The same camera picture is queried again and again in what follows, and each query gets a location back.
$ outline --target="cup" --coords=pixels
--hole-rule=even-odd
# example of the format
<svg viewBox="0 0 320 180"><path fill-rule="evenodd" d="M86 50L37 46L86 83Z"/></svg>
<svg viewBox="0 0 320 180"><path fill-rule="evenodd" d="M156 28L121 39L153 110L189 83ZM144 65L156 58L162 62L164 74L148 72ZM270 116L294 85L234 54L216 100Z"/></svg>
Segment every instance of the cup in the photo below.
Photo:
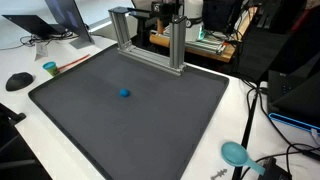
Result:
<svg viewBox="0 0 320 180"><path fill-rule="evenodd" d="M51 76L53 76L53 77L56 76L57 74L59 74L59 70L57 68L57 65L53 61L45 63L42 67L43 67L43 69L47 70L48 73L51 74Z"/></svg>

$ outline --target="metal frame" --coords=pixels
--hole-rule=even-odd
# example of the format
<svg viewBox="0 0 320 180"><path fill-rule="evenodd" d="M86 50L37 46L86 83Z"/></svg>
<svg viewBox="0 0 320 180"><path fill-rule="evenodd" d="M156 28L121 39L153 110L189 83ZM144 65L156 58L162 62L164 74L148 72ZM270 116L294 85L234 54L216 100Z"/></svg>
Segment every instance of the metal frame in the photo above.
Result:
<svg viewBox="0 0 320 180"><path fill-rule="evenodd" d="M109 10L112 24L114 26L119 53L152 67L180 76L185 68L185 36L186 17L173 16L170 28L173 33L170 36L170 57L152 53L132 45L128 24L125 14L129 10L124 7L117 7Z"/></svg>

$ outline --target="computer mouse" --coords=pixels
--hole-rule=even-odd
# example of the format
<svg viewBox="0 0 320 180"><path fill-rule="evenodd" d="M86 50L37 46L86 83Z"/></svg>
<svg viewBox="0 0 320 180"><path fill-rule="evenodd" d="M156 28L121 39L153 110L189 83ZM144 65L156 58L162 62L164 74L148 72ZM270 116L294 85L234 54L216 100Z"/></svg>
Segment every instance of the computer mouse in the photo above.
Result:
<svg viewBox="0 0 320 180"><path fill-rule="evenodd" d="M31 74L22 72L12 75L6 84L7 91L17 91L29 86L33 82Z"/></svg>

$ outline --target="electronic equipment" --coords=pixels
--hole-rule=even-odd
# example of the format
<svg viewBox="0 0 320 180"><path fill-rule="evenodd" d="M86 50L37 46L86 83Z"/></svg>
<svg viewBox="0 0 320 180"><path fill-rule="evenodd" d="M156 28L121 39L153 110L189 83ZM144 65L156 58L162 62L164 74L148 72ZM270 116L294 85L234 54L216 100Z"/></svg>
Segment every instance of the electronic equipment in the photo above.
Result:
<svg viewBox="0 0 320 180"><path fill-rule="evenodd" d="M242 0L203 0L205 30L231 34L241 12Z"/></svg>
<svg viewBox="0 0 320 180"><path fill-rule="evenodd" d="M94 44L74 0L45 1L57 23L79 36L70 43L73 47L80 49Z"/></svg>
<svg viewBox="0 0 320 180"><path fill-rule="evenodd" d="M50 39L51 35L62 35L65 28L58 24L47 24L37 15L2 15L11 22L20 26L41 39Z"/></svg>
<svg viewBox="0 0 320 180"><path fill-rule="evenodd" d="M311 77L296 74L269 71L269 117L309 132L320 130L320 71Z"/></svg>
<svg viewBox="0 0 320 180"><path fill-rule="evenodd" d="M292 179L291 175L277 166L277 160L274 157L270 157L266 159L263 163L263 167L265 168L264 175L260 175L258 180L270 180L270 179L278 179L278 180L290 180Z"/></svg>

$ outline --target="desk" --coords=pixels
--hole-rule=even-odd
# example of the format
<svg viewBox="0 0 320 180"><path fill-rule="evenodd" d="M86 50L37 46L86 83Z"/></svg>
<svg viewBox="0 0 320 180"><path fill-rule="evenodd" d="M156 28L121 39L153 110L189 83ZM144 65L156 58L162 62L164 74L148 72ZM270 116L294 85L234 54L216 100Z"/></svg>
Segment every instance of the desk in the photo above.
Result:
<svg viewBox="0 0 320 180"><path fill-rule="evenodd" d="M242 40L243 38L242 35L244 35L247 29L249 28L252 18L256 14L256 11L257 11L257 8L255 7L249 9L248 14L240 22L240 25L238 28L239 32L237 32L237 35L233 36L234 39L237 39L237 37L239 37L239 39ZM168 40L169 41L168 43L160 43L159 41L155 40L156 38L152 38L152 39L153 39L152 43L169 48L170 40ZM225 63L229 63L233 58L234 53L236 52L236 48L234 48L232 45L227 45L226 49L222 52L221 55L218 55L216 53L209 53L199 49L194 49L192 47L186 47L186 52L197 54L199 56L204 56L210 59L215 59Z"/></svg>
<svg viewBox="0 0 320 180"><path fill-rule="evenodd" d="M53 41L48 45L49 57L38 61L34 61L35 48L0 51L0 101L13 111L27 115L16 128L53 179L104 179L28 97L30 90L51 78L42 69L44 63L55 61L61 66L88 53L94 55L116 43L101 37L93 38L96 45L80 50L74 49L68 41ZM204 68L199 69L222 75ZM7 79L13 73L23 71L35 75L35 81L25 89L7 92ZM248 118L246 93L249 88L237 78L226 77L230 79L229 86L182 176L183 180L208 180L222 169L228 170L223 179L232 177L234 168L221 158L220 147L225 141L241 143Z"/></svg>
<svg viewBox="0 0 320 180"><path fill-rule="evenodd" d="M267 110L267 96L262 95L264 109ZM279 130L291 143L303 143L314 147L318 145L312 139L310 133L283 123L273 121ZM288 144L280 137L272 127L267 117L260 108L260 100L257 102L256 111L252 123L252 129L247 147L248 153L253 160L268 155L285 153ZM287 171L285 156L277 157L277 165ZM293 180L316 180L319 179L320 163L301 154L289 155L290 170ZM244 179L256 180L258 174L250 170Z"/></svg>

